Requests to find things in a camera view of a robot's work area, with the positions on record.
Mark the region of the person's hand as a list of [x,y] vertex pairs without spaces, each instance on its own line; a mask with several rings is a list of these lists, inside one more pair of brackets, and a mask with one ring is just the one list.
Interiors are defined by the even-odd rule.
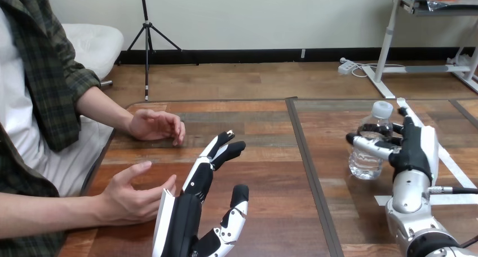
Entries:
[[176,114],[165,111],[140,109],[132,116],[127,129],[138,140],[172,139],[173,146],[182,145],[185,138],[184,122]]
[[131,182],[151,166],[150,161],[138,163],[113,176],[103,192],[95,196],[95,223],[132,225],[151,221],[157,216],[163,190],[176,191],[176,175],[171,175],[159,187],[134,189]]

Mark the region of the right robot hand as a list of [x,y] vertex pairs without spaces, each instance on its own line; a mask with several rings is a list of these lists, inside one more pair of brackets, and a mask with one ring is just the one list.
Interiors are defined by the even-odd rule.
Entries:
[[439,142],[436,130],[420,126],[408,107],[400,107],[398,114],[402,123],[391,123],[377,118],[376,123],[362,123],[356,132],[346,135],[352,145],[352,153],[359,152],[373,158],[378,164],[387,161],[393,168],[393,178],[398,174],[416,170],[425,175],[434,186],[439,166]]

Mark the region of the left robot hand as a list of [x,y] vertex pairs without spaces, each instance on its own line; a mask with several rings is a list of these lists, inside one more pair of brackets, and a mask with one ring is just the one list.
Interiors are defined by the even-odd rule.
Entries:
[[212,139],[194,162],[178,196],[162,192],[153,236],[153,256],[226,256],[235,246],[246,222],[249,187],[235,185],[228,211],[220,226],[198,236],[202,205],[213,173],[241,155],[244,141],[232,142],[232,130]]

